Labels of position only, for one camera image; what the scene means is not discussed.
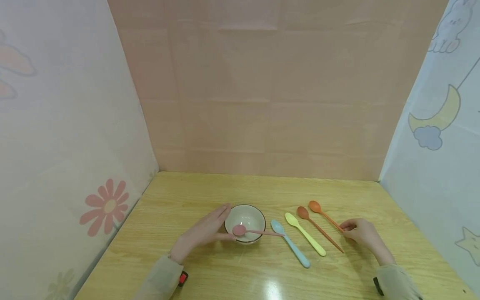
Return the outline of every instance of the pink flower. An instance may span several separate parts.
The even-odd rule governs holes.
[[[114,191],[113,179],[109,179],[105,186],[102,185],[98,188],[100,197],[96,194],[87,196],[85,203],[88,206],[96,207],[96,209],[80,217],[80,225],[84,225],[96,218],[88,230],[89,236],[94,237],[98,233],[100,227],[102,227],[103,219],[105,219],[105,234],[109,234],[114,226],[113,217],[119,222],[125,218],[123,212],[128,208],[127,204],[122,204],[128,199],[128,193],[123,194],[125,186],[126,183],[122,180]]]

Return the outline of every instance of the sleeve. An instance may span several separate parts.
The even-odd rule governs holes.
[[[183,266],[162,256],[150,269],[133,300],[168,300],[179,283]]]
[[[396,264],[381,266],[377,271],[377,279],[388,300],[423,300],[410,276]]]

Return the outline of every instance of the wrist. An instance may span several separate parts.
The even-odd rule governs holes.
[[[378,245],[372,250],[378,264],[380,266],[387,264],[396,264],[395,258],[387,246],[382,242],[382,245]]]
[[[195,246],[189,242],[188,239],[180,236],[170,249],[170,260],[178,264],[183,264],[183,261],[194,248]]]

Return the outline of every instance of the spoon handle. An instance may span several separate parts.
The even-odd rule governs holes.
[[[303,265],[305,268],[310,268],[309,260],[307,259],[307,257],[305,257],[305,255],[303,255],[300,249],[295,246],[295,244],[288,238],[288,236],[285,235],[283,238],[285,239],[285,241],[287,241],[287,244],[290,246],[290,249],[292,249],[295,256],[299,259],[301,265]]]
[[[342,248],[340,248],[340,246],[338,246],[337,243],[335,243],[335,241],[323,229],[321,229],[320,226],[317,225],[317,223],[315,223],[312,219],[309,219],[309,221],[315,227],[317,227],[318,231],[320,231],[337,249],[339,249],[340,252],[345,253],[345,252],[343,252]]]
[[[324,248],[320,246],[317,241],[315,241],[310,234],[308,234],[300,225],[298,226],[298,229],[300,232],[307,238],[308,242],[312,245],[312,247],[320,254],[320,256],[325,256],[327,255],[327,252],[325,251]]]
[[[257,233],[257,234],[264,234],[264,235],[274,235],[277,237],[284,237],[285,234],[275,233],[275,232],[268,232],[268,231],[259,231],[259,230],[247,230],[246,232]]]
[[[330,223],[333,224],[333,226],[335,226],[338,230],[340,230],[341,233],[343,233],[343,229],[334,220],[332,220],[326,213],[322,213],[322,215],[324,215],[330,221]]]

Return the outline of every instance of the white bowl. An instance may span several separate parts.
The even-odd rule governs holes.
[[[242,224],[247,230],[265,231],[266,220],[262,212],[255,206],[241,204],[232,207],[230,215],[225,220],[225,230],[233,234],[233,227]],[[237,237],[237,242],[241,244],[251,245],[262,237],[261,234],[247,232],[241,237]]]

